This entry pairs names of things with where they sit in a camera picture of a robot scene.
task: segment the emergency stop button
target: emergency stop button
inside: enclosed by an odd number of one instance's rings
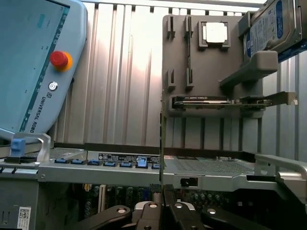
[[[50,54],[50,62],[57,69],[64,69],[68,65],[68,56],[65,52],[54,51]]]

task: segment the metal screw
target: metal screw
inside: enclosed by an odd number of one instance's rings
[[[117,210],[117,212],[118,212],[118,213],[123,214],[123,213],[125,213],[125,212],[126,212],[126,210],[125,210],[125,209],[123,209],[123,208],[121,208],[121,209]]]
[[[182,208],[183,206],[182,206],[182,204],[177,203],[177,204],[175,204],[175,207],[176,208]]]
[[[212,208],[208,209],[207,212],[209,212],[212,215],[214,215],[216,213],[216,211]]]
[[[55,91],[58,88],[58,84],[55,81],[53,81],[53,82],[49,83],[48,88],[49,88],[50,91]]]

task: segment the hard drive label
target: hard drive label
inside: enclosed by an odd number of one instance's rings
[[[107,153],[99,153],[98,159],[103,161],[112,161],[112,162],[129,162],[136,164],[136,160],[138,157],[146,157],[147,162],[149,164],[159,164],[160,156],[152,156],[152,155],[133,155],[133,154],[107,154]]]
[[[248,57],[265,50],[268,42],[275,43],[283,36],[283,3],[272,4],[252,25],[244,37],[244,51]]]

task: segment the metal panel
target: metal panel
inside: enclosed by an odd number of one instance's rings
[[[101,0],[86,3],[88,35],[75,82],[53,127],[55,141],[158,146],[162,68],[162,18],[177,15],[242,15],[237,6],[154,0]],[[296,91],[306,98],[307,54],[281,64],[263,81],[264,94]],[[307,161],[307,104],[268,108],[262,119],[170,118],[166,146],[262,151]]]

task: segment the metal bracket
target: metal bracket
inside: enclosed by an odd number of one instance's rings
[[[286,168],[294,172],[278,172],[276,180],[285,184],[292,193],[305,205],[307,213],[307,163],[301,161],[290,160],[282,157],[256,154],[255,169],[261,168],[264,162],[266,164]],[[255,170],[255,175],[259,175],[259,171]]]
[[[45,133],[35,134],[35,133],[16,133],[13,136],[14,138],[31,138],[39,140],[42,143],[41,149],[38,153],[36,162],[48,162],[50,160],[50,146],[51,146],[51,137]]]

